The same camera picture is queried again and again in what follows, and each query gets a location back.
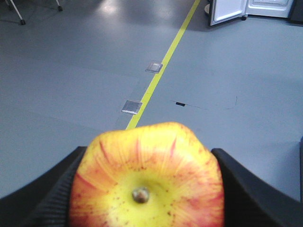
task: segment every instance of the chair leg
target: chair leg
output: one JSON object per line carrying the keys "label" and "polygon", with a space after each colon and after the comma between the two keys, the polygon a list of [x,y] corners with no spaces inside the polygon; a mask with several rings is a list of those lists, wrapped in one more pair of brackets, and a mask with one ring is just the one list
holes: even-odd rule
{"label": "chair leg", "polygon": [[20,24],[21,24],[21,25],[25,25],[25,20],[22,18],[21,14],[19,13],[19,11],[18,11],[18,9],[17,9],[17,7],[16,7],[14,1],[13,1],[13,0],[10,0],[10,3],[11,3],[12,6],[14,7],[16,13],[18,14],[18,16],[19,16],[19,18],[20,18]]}
{"label": "chair leg", "polygon": [[62,10],[63,10],[63,8],[62,8],[62,6],[60,6],[59,1],[58,1],[58,0],[56,0],[56,2],[57,2],[57,5],[58,5],[58,11],[62,11]]}
{"label": "chair leg", "polygon": [[10,3],[8,2],[8,0],[5,0],[5,3],[7,4],[9,10],[13,10],[13,9],[14,9],[14,8],[10,5]]}

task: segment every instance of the refrigerator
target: refrigerator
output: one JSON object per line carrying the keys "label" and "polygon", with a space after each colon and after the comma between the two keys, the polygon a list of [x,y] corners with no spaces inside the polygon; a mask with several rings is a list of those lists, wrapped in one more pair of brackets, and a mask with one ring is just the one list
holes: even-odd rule
{"label": "refrigerator", "polygon": [[248,15],[288,18],[294,0],[211,0],[210,26]]}

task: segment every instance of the apple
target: apple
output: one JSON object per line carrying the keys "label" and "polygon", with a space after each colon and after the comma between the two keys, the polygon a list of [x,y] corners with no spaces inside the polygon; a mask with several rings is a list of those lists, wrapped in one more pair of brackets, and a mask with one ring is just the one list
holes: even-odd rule
{"label": "apple", "polygon": [[70,227],[223,227],[215,156],[176,122],[105,132],[74,177]]}

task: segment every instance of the apple stem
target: apple stem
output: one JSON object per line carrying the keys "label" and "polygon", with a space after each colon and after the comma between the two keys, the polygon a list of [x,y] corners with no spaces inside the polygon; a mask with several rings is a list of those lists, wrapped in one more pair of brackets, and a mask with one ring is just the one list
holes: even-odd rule
{"label": "apple stem", "polygon": [[133,190],[132,196],[137,203],[146,203],[150,198],[150,193],[146,187],[139,187]]}

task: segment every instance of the yellow floor stripe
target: yellow floor stripe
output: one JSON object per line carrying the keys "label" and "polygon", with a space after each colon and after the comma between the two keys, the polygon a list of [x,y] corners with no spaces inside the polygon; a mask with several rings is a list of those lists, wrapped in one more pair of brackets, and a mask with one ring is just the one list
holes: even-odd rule
{"label": "yellow floor stripe", "polygon": [[186,16],[181,28],[179,29],[174,41],[171,43],[170,47],[169,47],[169,50],[166,52],[166,55],[164,56],[163,60],[162,60],[162,64],[163,64],[163,67],[161,69],[161,71],[158,73],[158,74],[155,74],[155,76],[153,77],[150,85],[148,86],[145,94],[143,95],[142,99],[141,99],[141,102],[142,102],[142,106],[138,112],[137,115],[133,115],[130,122],[128,123],[128,126],[126,129],[133,129],[137,126],[158,82],[160,81],[165,69],[166,69],[166,66],[168,65],[176,47],[178,46],[183,34],[185,33],[186,31],[186,28],[191,20],[191,18],[193,17],[193,14],[195,13],[199,3],[200,3],[201,0],[195,0],[193,6],[191,7],[188,15]]}

